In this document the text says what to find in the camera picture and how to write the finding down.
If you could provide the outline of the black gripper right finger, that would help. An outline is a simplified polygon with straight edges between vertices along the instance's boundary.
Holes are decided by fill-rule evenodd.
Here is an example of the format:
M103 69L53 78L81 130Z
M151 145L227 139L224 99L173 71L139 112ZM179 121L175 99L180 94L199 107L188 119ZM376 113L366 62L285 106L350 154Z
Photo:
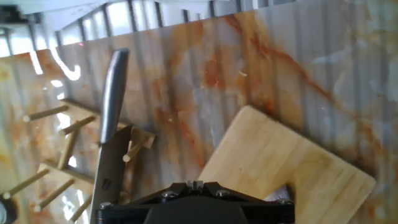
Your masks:
M237 205L249 223L295 223L295 203L286 185L264 199L228 189L218 182L197 181L196 191L201 196Z

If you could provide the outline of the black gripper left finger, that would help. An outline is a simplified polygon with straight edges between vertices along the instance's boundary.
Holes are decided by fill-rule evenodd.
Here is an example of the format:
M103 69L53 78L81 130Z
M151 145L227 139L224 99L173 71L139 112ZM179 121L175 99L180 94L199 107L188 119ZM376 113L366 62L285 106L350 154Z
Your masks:
M152 208L192 196L195 186L195 181L177 182L166 189L125 204L103 202L95 210L95 223L144 223Z

